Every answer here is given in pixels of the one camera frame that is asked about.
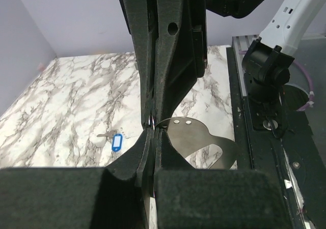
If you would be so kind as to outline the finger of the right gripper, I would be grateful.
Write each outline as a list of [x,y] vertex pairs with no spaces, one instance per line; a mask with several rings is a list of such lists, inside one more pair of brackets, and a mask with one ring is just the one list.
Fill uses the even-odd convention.
[[151,125],[156,55],[157,6],[156,0],[119,0],[133,47],[140,75],[141,123]]
[[152,115],[170,118],[204,75],[207,65],[206,1],[156,0],[156,43]]

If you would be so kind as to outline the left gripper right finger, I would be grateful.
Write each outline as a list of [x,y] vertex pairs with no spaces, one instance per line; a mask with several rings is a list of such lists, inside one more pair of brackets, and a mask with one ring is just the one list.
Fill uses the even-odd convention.
[[165,130],[155,134],[159,228],[290,228],[280,189],[254,170],[193,168]]

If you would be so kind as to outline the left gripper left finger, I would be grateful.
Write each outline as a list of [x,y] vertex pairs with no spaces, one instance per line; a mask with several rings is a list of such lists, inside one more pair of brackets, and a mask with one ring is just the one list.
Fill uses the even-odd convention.
[[141,182],[152,134],[105,167],[1,169],[1,228],[148,228]]

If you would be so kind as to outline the key with blue tag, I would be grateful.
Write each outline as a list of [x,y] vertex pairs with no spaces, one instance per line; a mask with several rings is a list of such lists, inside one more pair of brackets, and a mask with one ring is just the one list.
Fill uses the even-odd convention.
[[98,134],[97,137],[108,137],[112,140],[112,151],[118,152],[122,148],[123,135],[118,133],[117,130],[111,130],[104,134]]

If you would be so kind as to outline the silver metal bottle opener keychain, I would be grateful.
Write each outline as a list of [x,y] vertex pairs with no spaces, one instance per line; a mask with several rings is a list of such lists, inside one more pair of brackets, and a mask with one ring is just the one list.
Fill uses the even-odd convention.
[[155,130],[150,127],[145,127],[145,130],[149,134],[145,136],[144,150],[137,168],[135,184],[142,188],[142,228],[149,228],[150,198],[154,196],[154,170],[157,153],[156,147],[152,144],[152,137],[156,130],[167,131],[171,150],[179,157],[183,157],[183,160],[202,148],[213,144],[218,146],[222,155],[213,162],[211,169],[230,169],[237,159],[239,147],[228,138],[212,135],[204,123],[188,117],[168,118],[155,124]]

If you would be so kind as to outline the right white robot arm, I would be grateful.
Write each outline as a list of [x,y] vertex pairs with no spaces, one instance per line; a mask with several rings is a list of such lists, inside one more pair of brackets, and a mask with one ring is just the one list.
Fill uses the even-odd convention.
[[[141,83],[141,123],[170,118],[207,66],[206,11],[244,18],[264,0],[119,0]],[[255,81],[278,87],[298,44],[325,0],[284,0],[253,41],[243,65]]]

